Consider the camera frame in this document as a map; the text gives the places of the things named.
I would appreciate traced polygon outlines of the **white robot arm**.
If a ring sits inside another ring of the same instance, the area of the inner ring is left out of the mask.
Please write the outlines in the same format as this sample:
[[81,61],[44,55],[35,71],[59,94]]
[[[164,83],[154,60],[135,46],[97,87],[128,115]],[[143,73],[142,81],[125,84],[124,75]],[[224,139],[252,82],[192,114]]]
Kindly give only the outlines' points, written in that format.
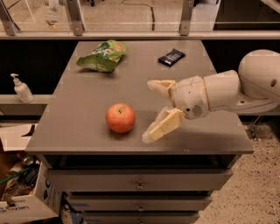
[[250,114],[274,109],[280,103],[280,53],[255,50],[242,58],[236,71],[179,82],[150,80],[147,85],[172,104],[142,134],[142,141],[149,144],[180,127],[185,119],[220,110]]

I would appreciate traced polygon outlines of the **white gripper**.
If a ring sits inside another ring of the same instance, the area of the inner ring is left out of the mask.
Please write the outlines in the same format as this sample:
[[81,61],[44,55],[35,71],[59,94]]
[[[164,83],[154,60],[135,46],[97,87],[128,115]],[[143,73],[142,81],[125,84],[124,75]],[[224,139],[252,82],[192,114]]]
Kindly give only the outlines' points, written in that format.
[[205,117],[209,113],[205,83],[199,76],[175,80],[149,80],[147,85],[151,91],[170,99],[174,108],[164,107],[156,120],[142,134],[146,144],[157,141],[164,135],[181,126],[186,119]]

